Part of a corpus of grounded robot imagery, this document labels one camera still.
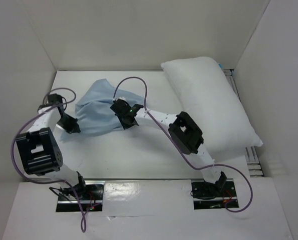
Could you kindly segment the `light blue pillowcase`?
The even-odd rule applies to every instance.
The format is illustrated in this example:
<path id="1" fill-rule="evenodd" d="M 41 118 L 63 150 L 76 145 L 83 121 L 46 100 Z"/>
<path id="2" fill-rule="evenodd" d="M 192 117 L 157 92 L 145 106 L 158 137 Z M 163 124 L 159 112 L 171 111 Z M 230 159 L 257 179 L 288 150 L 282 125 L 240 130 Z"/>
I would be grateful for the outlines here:
<path id="1" fill-rule="evenodd" d="M 107 79 L 95 81 L 75 104 L 75 115 L 81 132 L 63 132 L 60 140 L 69 142 L 121 131 L 122 125 L 110 109 L 114 91 L 115 88 Z"/>

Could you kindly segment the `white pillow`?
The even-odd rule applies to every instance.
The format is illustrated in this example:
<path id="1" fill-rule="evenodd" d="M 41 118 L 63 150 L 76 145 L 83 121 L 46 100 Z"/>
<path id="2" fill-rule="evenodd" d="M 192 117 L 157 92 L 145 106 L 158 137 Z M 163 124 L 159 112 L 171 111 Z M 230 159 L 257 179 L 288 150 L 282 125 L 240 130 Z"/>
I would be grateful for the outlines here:
<path id="1" fill-rule="evenodd" d="M 161 67 L 183 110 L 202 130 L 210 154 L 263 145 L 214 59 L 176 59 Z"/>

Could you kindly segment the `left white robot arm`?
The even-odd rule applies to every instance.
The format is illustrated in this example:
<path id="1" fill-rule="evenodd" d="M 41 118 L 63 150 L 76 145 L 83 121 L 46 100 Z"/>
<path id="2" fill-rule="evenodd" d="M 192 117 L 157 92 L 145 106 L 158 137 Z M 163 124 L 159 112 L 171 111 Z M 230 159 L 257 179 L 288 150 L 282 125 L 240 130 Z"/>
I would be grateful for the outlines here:
<path id="1" fill-rule="evenodd" d="M 64 107 L 45 104 L 38 108 L 38 115 L 29 121 L 32 126 L 16 135 L 13 144 L 17 145 L 24 177 L 35 175 L 43 179 L 30 181 L 37 184 L 60 185 L 59 192 L 65 196 L 72 196 L 77 200 L 87 195 L 84 178 L 78 171 L 70 169 L 64 164 L 60 147 L 53 135 L 57 125 L 60 128 L 75 130 L 77 120 L 65 113 Z"/>

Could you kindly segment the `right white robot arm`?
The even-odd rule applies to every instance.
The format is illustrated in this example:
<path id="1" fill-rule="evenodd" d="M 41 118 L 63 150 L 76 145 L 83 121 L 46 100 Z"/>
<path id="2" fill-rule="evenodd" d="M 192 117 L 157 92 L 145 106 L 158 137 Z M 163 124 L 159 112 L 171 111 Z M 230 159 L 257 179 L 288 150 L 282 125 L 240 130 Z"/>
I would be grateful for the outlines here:
<path id="1" fill-rule="evenodd" d="M 207 182 L 209 194 L 218 196 L 224 191 L 227 177 L 215 166 L 214 159 L 204 145 L 202 130 L 188 113 L 182 111 L 179 114 L 169 114 L 145 108 L 140 104 L 130 106 L 122 98 L 113 100 L 110 109 L 125 130 L 133 126 L 162 130 L 181 156 L 195 155 L 196 160 L 202 164 L 201 172 Z"/>

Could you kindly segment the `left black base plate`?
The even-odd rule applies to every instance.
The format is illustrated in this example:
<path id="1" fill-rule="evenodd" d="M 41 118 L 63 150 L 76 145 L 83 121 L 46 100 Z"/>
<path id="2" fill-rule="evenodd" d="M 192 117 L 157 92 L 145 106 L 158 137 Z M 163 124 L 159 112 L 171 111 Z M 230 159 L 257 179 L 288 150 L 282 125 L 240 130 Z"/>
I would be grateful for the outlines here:
<path id="1" fill-rule="evenodd" d="M 86 192 L 80 198 L 82 210 L 84 212 L 101 212 L 103 209 L 103 193 L 103 183 L 87 184 Z M 73 195 L 64 195 L 63 193 L 57 193 L 57 195 L 56 212 L 70 213 L 80 211 L 78 201 Z"/>

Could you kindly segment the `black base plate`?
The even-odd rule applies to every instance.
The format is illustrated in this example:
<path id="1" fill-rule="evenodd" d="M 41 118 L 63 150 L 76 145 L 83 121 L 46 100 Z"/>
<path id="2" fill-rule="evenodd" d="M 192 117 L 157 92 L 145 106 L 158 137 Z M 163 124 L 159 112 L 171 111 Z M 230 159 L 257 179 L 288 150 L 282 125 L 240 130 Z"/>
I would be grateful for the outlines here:
<path id="1" fill-rule="evenodd" d="M 82 210 L 84 212 L 101 212 L 103 209 L 103 193 L 103 183 L 87 184 L 86 192 L 80 198 Z M 64 195 L 63 193 L 57 193 L 57 195 L 56 212 L 70 213 L 80 211 L 78 201 L 73 195 Z"/>
<path id="2" fill-rule="evenodd" d="M 237 193 L 233 180 L 227 180 L 222 190 L 205 181 L 192 181 L 190 195 L 193 198 L 195 210 L 230 209 L 239 208 Z"/>

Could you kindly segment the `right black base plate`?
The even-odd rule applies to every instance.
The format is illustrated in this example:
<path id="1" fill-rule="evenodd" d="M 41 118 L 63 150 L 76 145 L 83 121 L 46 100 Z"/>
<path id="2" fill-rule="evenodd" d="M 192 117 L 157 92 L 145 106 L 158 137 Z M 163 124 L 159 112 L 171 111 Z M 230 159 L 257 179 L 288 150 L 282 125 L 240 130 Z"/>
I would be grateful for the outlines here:
<path id="1" fill-rule="evenodd" d="M 205 181 L 192 181 L 190 195 L 193 198 L 195 210 L 230 209 L 239 208 L 237 193 L 233 180 L 227 180 L 222 190 Z"/>

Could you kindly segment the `aluminium rail frame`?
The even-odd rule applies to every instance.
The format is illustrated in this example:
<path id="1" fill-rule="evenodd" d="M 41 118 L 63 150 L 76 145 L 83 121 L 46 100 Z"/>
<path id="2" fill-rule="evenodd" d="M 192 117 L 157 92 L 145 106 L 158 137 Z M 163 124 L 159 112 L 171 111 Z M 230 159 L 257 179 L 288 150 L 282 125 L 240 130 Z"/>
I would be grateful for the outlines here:
<path id="1" fill-rule="evenodd" d="M 231 86 L 232 90 L 236 94 L 239 101 L 241 101 L 238 90 L 237 90 L 237 86 L 236 86 L 236 83 L 235 83 L 235 80 L 233 77 L 233 70 L 232 69 L 224 69 L 223 72 L 224 72 L 224 75 L 225 75 L 229 85 Z M 252 177 L 252 178 L 264 177 L 264 173 L 263 173 L 261 164 L 259 162 L 255 147 L 253 147 L 253 146 L 246 147 L 244 150 L 244 153 L 245 153 L 246 163 L 248 166 L 250 177 Z"/>

